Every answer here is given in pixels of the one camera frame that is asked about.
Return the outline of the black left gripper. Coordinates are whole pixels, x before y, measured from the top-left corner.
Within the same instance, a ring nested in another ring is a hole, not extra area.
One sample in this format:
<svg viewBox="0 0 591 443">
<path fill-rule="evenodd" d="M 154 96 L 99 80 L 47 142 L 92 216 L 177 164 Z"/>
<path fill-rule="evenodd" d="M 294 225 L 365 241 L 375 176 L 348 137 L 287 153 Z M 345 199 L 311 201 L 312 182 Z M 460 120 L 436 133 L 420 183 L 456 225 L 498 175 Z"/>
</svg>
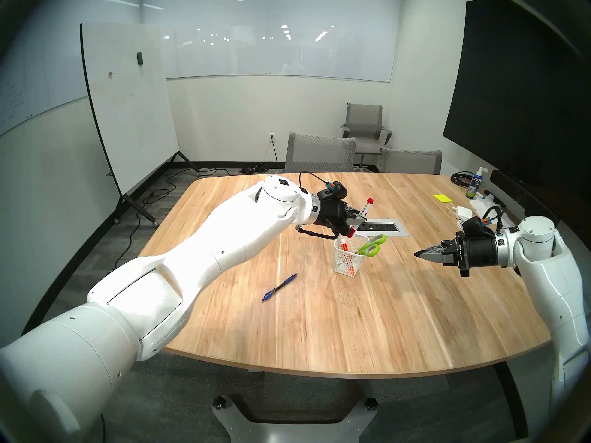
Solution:
<svg viewBox="0 0 591 443">
<path fill-rule="evenodd" d="M 357 230 L 364 222 L 366 214 L 363 209 L 348 206 L 342 199 L 325 198 L 319 201 L 316 224 L 331 229 L 334 234 L 348 236 L 350 229 Z"/>
</svg>

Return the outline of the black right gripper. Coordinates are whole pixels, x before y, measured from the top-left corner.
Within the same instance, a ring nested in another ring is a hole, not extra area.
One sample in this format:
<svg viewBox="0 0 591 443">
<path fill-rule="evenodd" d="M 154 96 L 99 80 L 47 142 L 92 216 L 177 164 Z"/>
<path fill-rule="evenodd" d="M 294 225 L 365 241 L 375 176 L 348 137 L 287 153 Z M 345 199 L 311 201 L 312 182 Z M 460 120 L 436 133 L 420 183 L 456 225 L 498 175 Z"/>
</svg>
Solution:
<svg viewBox="0 0 591 443">
<path fill-rule="evenodd" d="M 468 236 L 465 232 L 456 232 L 455 242 L 429 246 L 415 252 L 414 256 L 443 266 L 457 266 L 461 277 L 469 277 L 472 268 L 498 264 L 495 233 Z"/>
</svg>

